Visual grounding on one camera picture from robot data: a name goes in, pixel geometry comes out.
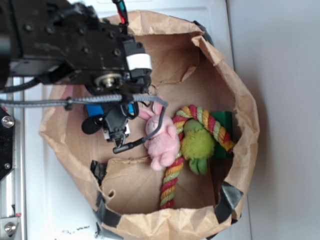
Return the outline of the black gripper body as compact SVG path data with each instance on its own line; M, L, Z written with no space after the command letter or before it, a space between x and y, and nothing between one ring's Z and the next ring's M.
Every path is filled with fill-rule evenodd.
M120 100L99 103L103 115L88 116L81 125L82 131L92 135L103 130L105 139L113 142L116 148L125 144L128 136L128 120L137 117L138 104L134 94L145 94L151 84L152 61L141 42L136 42L133 35L122 38L124 47L124 71L111 72L98 77L92 86L86 89L94 96L120 95Z

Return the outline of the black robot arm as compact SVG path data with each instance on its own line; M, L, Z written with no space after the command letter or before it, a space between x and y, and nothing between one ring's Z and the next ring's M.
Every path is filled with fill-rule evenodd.
M114 2L120 21L100 20L95 9L66 0L3 0L0 3L0 91L12 93L38 84L79 85L88 99L62 105L98 104L84 133L104 130L120 153L142 143L126 143L128 120L138 113L138 94L151 84L151 57L128 32L125 3Z

